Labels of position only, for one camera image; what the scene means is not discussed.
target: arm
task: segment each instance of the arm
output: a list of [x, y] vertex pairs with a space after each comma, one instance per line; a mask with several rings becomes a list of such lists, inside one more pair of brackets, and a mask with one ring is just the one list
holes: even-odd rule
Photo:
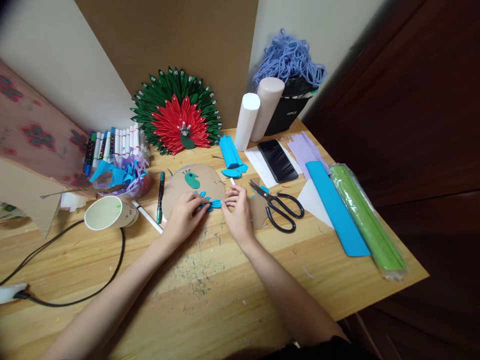
[[42, 360], [91, 358], [114, 334], [139, 293], [159, 266], [192, 233], [205, 215], [208, 201], [193, 192], [180, 197], [165, 231], [105, 290], [98, 294], [48, 348]]
[[226, 202], [221, 204], [228, 229], [253, 265], [290, 334], [302, 346], [329, 341], [334, 335], [348, 341], [325, 309], [257, 241], [247, 190], [237, 185], [230, 187]]

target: hand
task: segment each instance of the hand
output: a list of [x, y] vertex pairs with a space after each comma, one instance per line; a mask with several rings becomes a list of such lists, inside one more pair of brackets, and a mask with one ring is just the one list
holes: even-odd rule
[[[232, 190], [225, 193], [227, 198], [221, 201], [221, 212], [230, 234], [242, 247], [255, 241], [247, 190], [238, 185], [230, 185], [230, 188]], [[230, 212], [227, 206], [235, 210]]]
[[[193, 214], [200, 204], [206, 205]], [[160, 240], [166, 239], [176, 249], [194, 231], [209, 206], [210, 201], [200, 194], [192, 191], [184, 193], [173, 207]]]

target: yarn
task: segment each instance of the yarn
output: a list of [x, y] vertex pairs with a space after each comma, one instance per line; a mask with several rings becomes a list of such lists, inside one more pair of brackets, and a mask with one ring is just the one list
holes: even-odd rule
[[279, 78], [286, 83], [288, 79], [304, 77], [317, 88], [326, 76], [325, 65], [312, 61], [309, 43], [296, 40], [281, 29], [265, 49], [265, 57], [253, 77], [253, 86], [256, 89], [263, 78]]

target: black phone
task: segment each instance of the black phone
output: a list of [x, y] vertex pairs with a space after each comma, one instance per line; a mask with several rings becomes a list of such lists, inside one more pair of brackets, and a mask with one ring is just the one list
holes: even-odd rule
[[258, 149], [277, 183], [285, 183], [299, 177], [278, 140], [260, 142]]

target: white plug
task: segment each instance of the white plug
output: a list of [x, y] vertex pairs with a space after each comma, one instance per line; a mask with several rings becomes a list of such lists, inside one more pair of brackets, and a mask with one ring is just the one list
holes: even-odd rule
[[14, 298], [15, 294], [21, 290], [25, 290], [27, 286], [28, 282], [18, 285], [0, 286], [0, 304], [6, 304], [17, 300]]

